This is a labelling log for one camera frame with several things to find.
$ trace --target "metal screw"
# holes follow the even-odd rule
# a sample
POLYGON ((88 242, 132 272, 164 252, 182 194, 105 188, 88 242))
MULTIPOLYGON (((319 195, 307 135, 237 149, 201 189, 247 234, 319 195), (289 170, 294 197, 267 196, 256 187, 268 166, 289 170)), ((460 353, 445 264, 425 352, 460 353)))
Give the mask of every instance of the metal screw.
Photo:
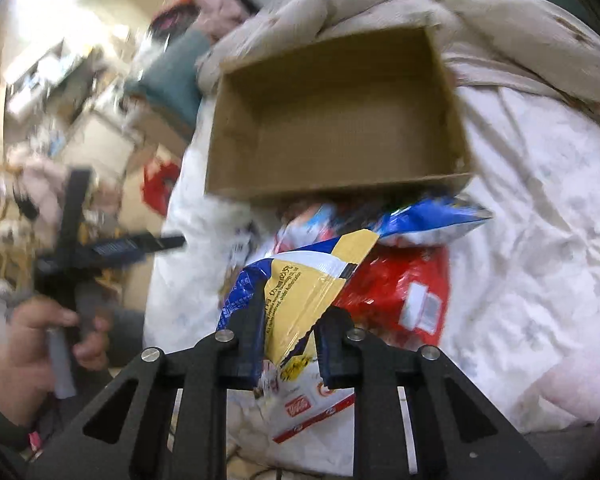
POLYGON ((362 341, 366 337, 366 332, 361 328, 352 328, 347 332, 347 339, 350 341, 362 341))
POLYGON ((422 357, 428 359, 429 361, 435 361, 440 357, 440 350, 438 350, 435 346, 425 346, 420 349, 420 353, 422 357))
POLYGON ((160 351, 157 348, 147 348, 145 350, 142 350, 140 357, 142 358, 142 361, 152 363, 158 357, 160 357, 160 351))
POLYGON ((234 332, 232 332, 228 328, 225 328, 224 330, 218 330, 216 332, 216 341, 219 341, 221 343, 228 343, 233 338, 234 332))

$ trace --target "finger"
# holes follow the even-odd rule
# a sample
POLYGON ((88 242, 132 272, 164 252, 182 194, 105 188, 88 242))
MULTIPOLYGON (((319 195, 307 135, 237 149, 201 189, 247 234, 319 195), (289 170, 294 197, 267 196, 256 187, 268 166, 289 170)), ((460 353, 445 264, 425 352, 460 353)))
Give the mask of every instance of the finger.
POLYGON ((12 325, 34 329, 75 326, 78 322, 79 317, 75 312, 44 296, 25 301, 16 307, 11 317, 12 325))
POLYGON ((98 332, 108 332, 111 330, 111 322, 102 316, 96 316, 93 318, 93 327, 98 332))
POLYGON ((74 345, 75 358, 88 361, 100 354, 106 353, 109 348, 109 337, 101 332, 91 332, 82 342, 74 345))
POLYGON ((79 359, 78 364, 87 370, 91 370, 92 372, 98 370, 104 370, 107 365, 109 365, 109 359, 106 354, 100 354, 96 357, 92 357, 91 359, 79 359))

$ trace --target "cardboard box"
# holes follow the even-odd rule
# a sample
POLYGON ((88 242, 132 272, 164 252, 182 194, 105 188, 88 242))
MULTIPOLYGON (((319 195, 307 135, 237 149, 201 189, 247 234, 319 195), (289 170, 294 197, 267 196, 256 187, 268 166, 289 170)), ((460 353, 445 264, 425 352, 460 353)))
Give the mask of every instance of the cardboard box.
POLYGON ((334 38, 223 71, 209 193, 457 192, 471 176, 455 97, 424 28, 334 38))

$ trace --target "red snack bag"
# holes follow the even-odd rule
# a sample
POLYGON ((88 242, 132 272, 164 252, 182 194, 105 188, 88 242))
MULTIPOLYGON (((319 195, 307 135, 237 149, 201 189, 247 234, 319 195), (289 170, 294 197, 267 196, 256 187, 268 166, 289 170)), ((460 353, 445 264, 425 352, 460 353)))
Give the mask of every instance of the red snack bag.
POLYGON ((437 345, 449 297, 446 247, 396 248, 377 244, 334 304, 355 322, 437 345))
POLYGON ((180 167, 174 162, 156 158, 144 167, 142 201, 162 216, 167 216, 171 191, 180 176, 180 167))

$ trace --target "black handheld tool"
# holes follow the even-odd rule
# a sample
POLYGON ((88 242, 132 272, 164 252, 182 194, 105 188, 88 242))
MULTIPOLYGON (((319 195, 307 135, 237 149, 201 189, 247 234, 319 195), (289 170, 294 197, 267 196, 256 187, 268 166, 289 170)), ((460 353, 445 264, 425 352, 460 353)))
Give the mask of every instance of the black handheld tool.
MULTIPOLYGON (((89 245, 78 242, 82 205, 89 187, 91 170, 73 170, 66 185, 62 221, 54 251, 37 254, 33 285, 36 292, 75 310, 78 283, 92 280, 104 269, 118 269, 144 260, 147 254, 182 247, 181 235, 156 238, 145 232, 100 240, 89 245)), ((56 375, 56 397, 76 394, 72 368, 77 364, 69 348, 80 341, 80 329, 48 331, 49 357, 56 375)))

